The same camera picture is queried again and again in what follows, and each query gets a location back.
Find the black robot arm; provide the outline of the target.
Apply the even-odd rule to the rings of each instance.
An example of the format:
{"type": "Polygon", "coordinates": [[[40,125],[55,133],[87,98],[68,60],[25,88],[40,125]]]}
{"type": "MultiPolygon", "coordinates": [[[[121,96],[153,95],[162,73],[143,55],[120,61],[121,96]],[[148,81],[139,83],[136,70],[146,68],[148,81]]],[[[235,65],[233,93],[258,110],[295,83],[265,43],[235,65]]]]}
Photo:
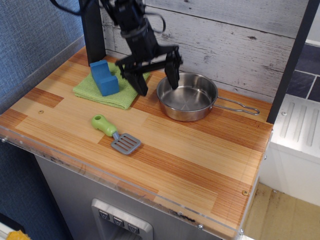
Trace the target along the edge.
{"type": "Polygon", "coordinates": [[[126,40],[131,55],[118,60],[115,65],[134,90],[146,96],[148,87],[144,73],[164,69],[172,89],[178,87],[179,68],[183,63],[178,45],[159,45],[141,0],[116,0],[112,5],[103,0],[103,7],[126,40]]]}

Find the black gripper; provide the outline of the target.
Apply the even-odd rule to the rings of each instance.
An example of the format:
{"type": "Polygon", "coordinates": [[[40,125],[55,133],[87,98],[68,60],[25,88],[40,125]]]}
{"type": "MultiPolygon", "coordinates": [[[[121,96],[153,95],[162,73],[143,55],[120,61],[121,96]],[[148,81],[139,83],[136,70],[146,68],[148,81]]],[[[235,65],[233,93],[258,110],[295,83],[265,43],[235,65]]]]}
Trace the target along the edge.
{"type": "Polygon", "coordinates": [[[115,65],[139,95],[146,96],[148,92],[142,73],[161,68],[164,68],[172,89],[178,87],[179,68],[183,61],[177,45],[159,45],[151,28],[122,32],[121,36],[125,38],[132,55],[118,60],[115,65]]]}

